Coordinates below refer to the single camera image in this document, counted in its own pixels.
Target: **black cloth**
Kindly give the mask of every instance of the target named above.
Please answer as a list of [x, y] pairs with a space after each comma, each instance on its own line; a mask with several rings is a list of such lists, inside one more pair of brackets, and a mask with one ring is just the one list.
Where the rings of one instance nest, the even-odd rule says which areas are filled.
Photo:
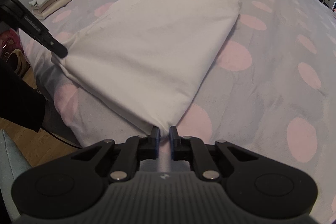
[[0, 58], [0, 117], [37, 132], [43, 122], [45, 104], [44, 96]]

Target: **wooden floor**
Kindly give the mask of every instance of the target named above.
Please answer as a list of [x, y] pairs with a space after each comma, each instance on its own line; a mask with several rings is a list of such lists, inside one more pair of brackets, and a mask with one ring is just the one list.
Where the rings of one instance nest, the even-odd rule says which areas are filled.
[[[36, 88], [31, 68], [24, 76], [24, 81]], [[44, 130], [36, 133], [3, 118], [0, 118], [0, 128], [8, 133], [31, 166], [37, 166], [76, 151], [75, 148], [60, 142]]]

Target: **black mount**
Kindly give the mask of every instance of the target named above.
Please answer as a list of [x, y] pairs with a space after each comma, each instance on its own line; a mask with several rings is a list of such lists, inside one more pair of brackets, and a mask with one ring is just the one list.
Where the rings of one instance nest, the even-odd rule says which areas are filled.
[[64, 58], [67, 56], [68, 50], [18, 0], [0, 0], [0, 21], [5, 22], [14, 30], [20, 28], [58, 57]]
[[317, 186], [306, 173], [226, 141], [204, 144], [195, 137], [179, 137], [170, 128], [173, 160], [186, 160], [203, 181], [222, 185], [229, 198], [256, 216], [288, 219], [309, 213]]
[[[191, 172], [138, 171], [141, 160], [158, 156], [159, 129], [154, 127], [148, 137], [130, 137], [123, 144], [104, 140], [23, 173], [12, 187], [13, 200], [24, 214], [18, 224], [86, 223], [88, 217], [89, 223], [99, 224], [158, 223], [148, 214], [189, 209], [199, 221], [224, 221], [232, 214], [241, 220], [229, 224], [247, 219], [315, 223], [308, 214], [317, 187], [306, 173], [226, 141], [205, 145], [199, 138], [180, 137], [176, 127], [170, 129], [170, 142], [172, 159], [188, 161]], [[141, 209], [147, 203], [157, 210]], [[100, 214], [106, 215], [104, 221]], [[133, 214], [142, 220], [137, 222]], [[176, 223], [175, 216], [170, 220], [166, 223]]]
[[32, 168], [12, 187], [20, 213], [41, 219], [76, 215], [92, 207], [109, 184], [134, 177], [141, 160], [158, 157], [160, 130], [125, 143], [104, 140], [70, 155]]

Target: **bedspread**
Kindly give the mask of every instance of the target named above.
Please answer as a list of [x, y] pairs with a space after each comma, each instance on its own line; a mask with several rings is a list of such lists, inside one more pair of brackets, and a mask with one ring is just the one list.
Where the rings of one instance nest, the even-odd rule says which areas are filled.
[[[44, 24], [62, 41], [116, 1], [73, 0]], [[40, 90], [82, 145], [142, 133], [67, 79], [48, 50], [20, 35]], [[336, 219], [335, 117], [336, 21], [330, 10], [317, 0], [242, 0], [238, 20], [178, 131], [205, 143], [225, 139], [307, 172], [319, 188], [311, 215], [330, 223]], [[185, 168], [168, 158], [163, 142], [157, 168]]]

